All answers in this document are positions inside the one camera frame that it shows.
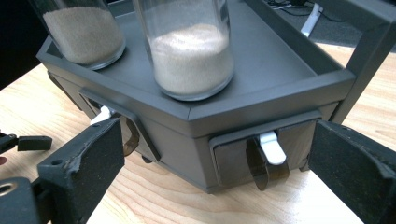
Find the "white granules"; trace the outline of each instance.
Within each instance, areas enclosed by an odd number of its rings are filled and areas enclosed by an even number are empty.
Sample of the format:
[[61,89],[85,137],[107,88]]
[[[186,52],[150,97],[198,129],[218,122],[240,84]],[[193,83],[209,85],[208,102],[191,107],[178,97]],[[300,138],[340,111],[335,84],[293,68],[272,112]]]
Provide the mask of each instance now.
[[197,24],[159,36],[150,47],[155,79],[173,94],[211,91],[233,73],[228,34],[213,25]]
[[112,57],[123,44],[123,34],[110,12],[97,7],[71,7],[43,15],[64,57],[91,64]]

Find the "glass jar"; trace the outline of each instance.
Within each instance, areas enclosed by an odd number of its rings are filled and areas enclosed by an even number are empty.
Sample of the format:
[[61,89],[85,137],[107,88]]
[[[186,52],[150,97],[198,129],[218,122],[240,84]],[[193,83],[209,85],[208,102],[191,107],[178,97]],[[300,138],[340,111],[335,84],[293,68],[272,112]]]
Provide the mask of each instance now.
[[96,70],[115,62],[125,38],[103,0],[30,0],[62,55]]
[[134,0],[148,56],[162,91],[205,99],[233,77],[226,0]]

